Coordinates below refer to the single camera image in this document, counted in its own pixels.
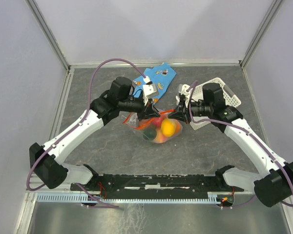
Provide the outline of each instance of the white basket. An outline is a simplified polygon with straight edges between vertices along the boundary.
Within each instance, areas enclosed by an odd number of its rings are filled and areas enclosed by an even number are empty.
[[[224,98],[226,100],[226,105],[229,106],[233,106],[233,107],[238,107],[239,105],[241,105],[241,100],[235,95],[235,93],[226,85],[226,83],[224,83],[220,78],[214,78],[211,79],[203,84],[200,84],[198,86],[195,87],[192,99],[194,99],[195,101],[199,100],[199,99],[203,99],[203,91],[202,91],[202,87],[204,84],[206,83],[218,83],[220,84],[221,88],[224,90]],[[189,85],[184,84],[183,87],[189,88]],[[177,105],[179,104],[179,97],[176,96],[177,99]],[[198,121],[201,119],[204,119],[206,117],[194,117],[194,120]],[[190,125],[192,126],[192,128],[194,130],[197,130],[207,124],[209,124],[210,122],[202,122],[202,123],[193,123],[191,122]]]

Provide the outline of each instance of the plastic bag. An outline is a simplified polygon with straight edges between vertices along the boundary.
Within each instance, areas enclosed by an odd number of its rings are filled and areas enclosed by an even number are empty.
[[[138,120],[136,113],[130,113],[123,122],[133,129],[134,133],[144,140],[154,143],[164,143],[182,132],[182,125],[175,119],[168,118],[172,112],[161,111],[160,117]]]

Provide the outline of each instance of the gray wall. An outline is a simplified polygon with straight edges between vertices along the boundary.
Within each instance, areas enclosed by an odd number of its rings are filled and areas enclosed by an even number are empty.
[[[293,161],[293,0],[284,1],[246,71],[269,144]]]
[[[70,64],[237,62],[273,0],[36,0]]]
[[[65,70],[23,0],[0,0],[0,234],[12,233],[29,146],[47,140]]]

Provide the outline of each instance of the gray floor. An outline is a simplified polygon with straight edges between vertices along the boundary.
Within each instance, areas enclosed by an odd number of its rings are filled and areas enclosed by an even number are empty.
[[[250,196],[235,195],[237,203]],[[289,234],[280,204],[220,210],[200,204],[118,204],[87,209],[74,203],[36,203],[29,234]]]
[[[75,70],[61,130],[74,122],[86,109],[88,83],[93,70]],[[238,109],[255,132],[262,136],[240,67],[174,67],[174,70],[177,75],[156,107],[164,110],[174,108],[176,90],[180,83],[191,84],[196,79],[203,83],[220,77],[241,99],[242,104]],[[138,73],[133,68],[102,68],[93,83],[93,98],[109,89],[117,76],[135,79]],[[137,138],[122,121],[122,117],[118,117],[88,137],[66,162],[89,164],[100,174],[213,174],[218,168],[228,164],[256,172],[239,147],[211,124],[197,131],[187,125],[178,137],[164,144],[155,144]]]

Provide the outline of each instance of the blue towel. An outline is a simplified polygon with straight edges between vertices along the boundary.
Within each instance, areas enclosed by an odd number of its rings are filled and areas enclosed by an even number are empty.
[[[153,102],[157,103],[157,101],[166,92],[172,79],[174,79],[176,72],[167,63],[164,62],[162,65],[153,67],[152,69],[146,68],[144,74],[150,77],[150,80],[157,86],[159,95],[153,97]],[[134,79],[133,82],[135,82],[135,84],[137,85],[136,90],[142,89],[142,85],[145,84],[142,76]],[[135,97],[137,98],[139,95],[140,92],[137,92],[135,94]]]

